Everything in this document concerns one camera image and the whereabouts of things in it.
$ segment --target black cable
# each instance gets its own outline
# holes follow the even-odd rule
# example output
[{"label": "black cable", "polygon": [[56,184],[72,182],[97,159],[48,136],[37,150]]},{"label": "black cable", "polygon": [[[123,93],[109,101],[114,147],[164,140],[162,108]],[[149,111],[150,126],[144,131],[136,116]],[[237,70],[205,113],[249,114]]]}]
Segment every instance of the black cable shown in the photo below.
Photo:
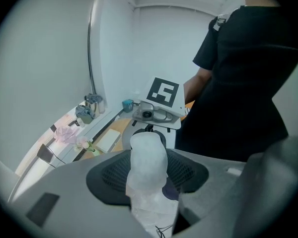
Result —
[{"label": "black cable", "polygon": [[56,168],[56,167],[54,167],[52,164],[48,163],[47,161],[45,161],[45,160],[43,160],[43,159],[41,159],[41,158],[40,158],[40,160],[42,160],[42,161],[44,161],[45,163],[49,164],[49,165],[52,166],[53,168]]},{"label": "black cable", "polygon": [[54,154],[54,152],[53,152],[50,148],[49,148],[49,150],[50,150],[51,153],[53,153],[53,155],[54,155],[59,161],[61,161],[61,162],[63,162],[64,164],[66,164],[64,161],[60,160],[60,159]]},{"label": "black cable", "polygon": [[163,236],[163,238],[165,238],[165,236],[164,236],[163,232],[160,230],[160,228],[157,226],[155,226],[155,227],[157,228],[157,233],[158,234],[160,233],[160,238],[162,238],[162,236]]},{"label": "black cable", "polygon": [[168,230],[168,229],[171,228],[172,226],[173,226],[173,225],[166,226],[165,228],[159,228],[159,227],[155,226],[155,228],[157,228],[156,232],[157,232],[158,235],[160,235],[160,238],[162,238],[162,236],[163,236],[163,238],[165,238],[163,232],[166,231],[166,230]]}]

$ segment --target white shelf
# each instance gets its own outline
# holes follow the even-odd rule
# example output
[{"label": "white shelf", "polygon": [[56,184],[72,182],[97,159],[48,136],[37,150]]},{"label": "white shelf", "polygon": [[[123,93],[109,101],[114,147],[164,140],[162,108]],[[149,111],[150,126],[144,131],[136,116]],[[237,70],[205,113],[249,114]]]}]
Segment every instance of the white shelf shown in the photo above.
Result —
[{"label": "white shelf", "polygon": [[[107,123],[111,121],[111,119],[118,114],[118,112],[112,112],[110,109],[106,109],[105,113],[94,119],[90,124],[87,124],[84,128],[79,128],[77,136],[93,138]],[[65,163],[72,162],[78,155],[78,153],[74,151],[73,145],[53,142],[49,147],[53,152],[55,151],[55,155]],[[53,157],[51,164],[54,167],[57,167],[61,166],[63,163]],[[38,159],[16,189],[12,201],[18,198],[25,190],[35,184],[43,175],[47,174],[52,169],[53,168],[49,164]]]}]

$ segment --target desk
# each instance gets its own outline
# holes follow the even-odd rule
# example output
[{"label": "desk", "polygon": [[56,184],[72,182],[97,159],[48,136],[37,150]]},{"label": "desk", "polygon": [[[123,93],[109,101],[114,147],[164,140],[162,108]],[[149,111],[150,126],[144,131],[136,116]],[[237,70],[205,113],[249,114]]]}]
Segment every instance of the desk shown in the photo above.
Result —
[{"label": "desk", "polygon": [[[131,119],[120,119],[117,121],[114,121],[111,125],[108,126],[108,128],[96,139],[96,141],[93,143],[93,147],[96,149],[96,144],[101,140],[101,138],[106,134],[106,132],[110,129],[116,130],[120,132],[120,139],[114,146],[111,152],[118,152],[123,150],[123,142],[122,142],[122,135],[125,131],[127,125],[130,123]],[[86,160],[94,158],[94,155],[92,152],[85,152],[84,155],[81,157],[81,160]]]}]

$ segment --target black shirt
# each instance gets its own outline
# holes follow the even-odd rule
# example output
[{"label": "black shirt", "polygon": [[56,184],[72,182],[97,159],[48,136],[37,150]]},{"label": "black shirt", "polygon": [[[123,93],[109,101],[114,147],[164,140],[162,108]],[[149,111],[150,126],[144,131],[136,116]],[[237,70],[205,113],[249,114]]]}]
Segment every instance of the black shirt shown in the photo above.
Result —
[{"label": "black shirt", "polygon": [[288,135],[272,97],[298,63],[298,41],[281,7],[242,6],[218,31],[216,22],[193,60],[212,78],[177,131],[176,148],[246,161]]}]

